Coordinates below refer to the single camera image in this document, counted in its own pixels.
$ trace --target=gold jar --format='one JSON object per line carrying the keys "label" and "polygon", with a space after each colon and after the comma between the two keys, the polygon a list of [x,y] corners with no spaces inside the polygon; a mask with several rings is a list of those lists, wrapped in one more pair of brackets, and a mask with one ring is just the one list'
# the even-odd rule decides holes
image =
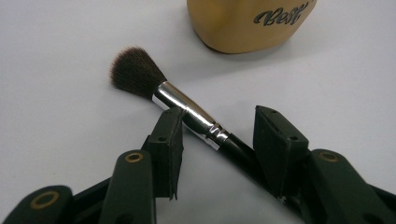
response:
{"label": "gold jar", "polygon": [[187,0],[192,27],[224,53],[268,49],[289,39],[316,0]]}

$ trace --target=black brush handle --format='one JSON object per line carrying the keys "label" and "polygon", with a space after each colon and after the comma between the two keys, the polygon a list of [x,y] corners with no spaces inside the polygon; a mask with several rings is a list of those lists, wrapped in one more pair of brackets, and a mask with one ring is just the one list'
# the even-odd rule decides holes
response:
{"label": "black brush handle", "polygon": [[246,173],[251,179],[268,189],[268,183],[256,158],[254,150],[243,141],[230,133],[229,137],[221,144],[218,152],[239,169]]}

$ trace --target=screw hole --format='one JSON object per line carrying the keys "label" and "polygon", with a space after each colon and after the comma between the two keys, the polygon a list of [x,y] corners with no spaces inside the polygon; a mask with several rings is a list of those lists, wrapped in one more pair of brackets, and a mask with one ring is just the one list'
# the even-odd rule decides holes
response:
{"label": "screw hole", "polygon": [[288,139],[291,141],[297,141],[298,137],[297,136],[289,136]]}
{"label": "screw hole", "polygon": [[137,161],[141,161],[142,159],[143,159],[143,155],[138,152],[133,152],[125,157],[125,160],[127,162],[137,162]]}
{"label": "screw hole", "polygon": [[336,162],[338,161],[337,155],[327,152],[327,151],[322,151],[319,153],[319,157],[323,159],[324,161],[331,161],[331,162]]}
{"label": "screw hole", "polygon": [[33,209],[43,209],[46,208],[59,199],[59,192],[55,190],[49,190],[46,191],[37,197],[35,197],[31,202],[30,202],[30,207]]}

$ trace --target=silver ferrule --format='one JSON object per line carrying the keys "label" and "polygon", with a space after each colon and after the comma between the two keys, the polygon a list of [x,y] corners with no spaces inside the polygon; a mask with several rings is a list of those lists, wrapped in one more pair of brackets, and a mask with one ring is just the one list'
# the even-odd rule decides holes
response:
{"label": "silver ferrule", "polygon": [[219,149],[230,135],[200,106],[168,81],[158,86],[152,95],[152,101],[162,109],[176,106],[183,108],[186,111],[186,115],[183,118],[186,126],[214,149]]}

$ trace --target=dark brown bristles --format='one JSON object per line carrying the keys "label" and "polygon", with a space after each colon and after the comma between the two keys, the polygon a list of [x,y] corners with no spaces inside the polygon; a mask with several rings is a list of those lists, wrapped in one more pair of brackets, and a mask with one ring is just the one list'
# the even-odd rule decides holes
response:
{"label": "dark brown bristles", "polygon": [[149,100],[165,81],[161,70],[141,48],[128,48],[121,52],[111,69],[111,83],[115,88]]}

